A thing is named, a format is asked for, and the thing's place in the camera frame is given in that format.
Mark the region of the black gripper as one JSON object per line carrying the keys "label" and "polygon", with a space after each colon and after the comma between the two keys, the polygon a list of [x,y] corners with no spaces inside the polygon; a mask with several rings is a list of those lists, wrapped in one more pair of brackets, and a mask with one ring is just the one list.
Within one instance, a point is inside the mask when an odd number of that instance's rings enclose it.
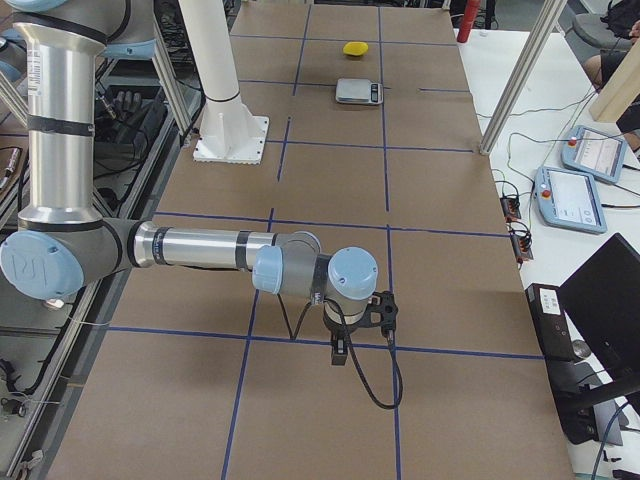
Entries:
{"label": "black gripper", "polygon": [[325,310],[323,322],[330,332],[331,365],[344,366],[348,358],[348,347],[345,342],[346,331],[352,333],[359,328],[359,321],[343,324],[340,316],[332,310]]}

